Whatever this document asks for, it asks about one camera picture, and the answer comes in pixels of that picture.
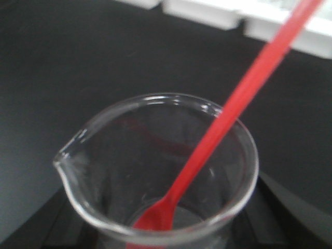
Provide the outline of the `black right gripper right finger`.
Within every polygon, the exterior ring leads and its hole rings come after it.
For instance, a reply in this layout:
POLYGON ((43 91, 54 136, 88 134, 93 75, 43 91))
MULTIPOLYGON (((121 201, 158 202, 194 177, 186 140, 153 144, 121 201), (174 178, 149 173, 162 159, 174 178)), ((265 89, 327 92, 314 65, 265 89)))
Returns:
POLYGON ((331 215, 261 172, 228 248, 331 248, 331 215))

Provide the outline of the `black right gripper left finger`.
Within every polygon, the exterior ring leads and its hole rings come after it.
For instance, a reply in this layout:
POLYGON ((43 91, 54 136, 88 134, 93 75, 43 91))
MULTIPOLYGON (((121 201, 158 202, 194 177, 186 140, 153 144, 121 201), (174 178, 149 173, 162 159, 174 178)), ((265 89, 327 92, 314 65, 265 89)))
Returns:
POLYGON ((61 187, 1 242, 1 248, 103 248, 99 233, 70 204, 61 187))

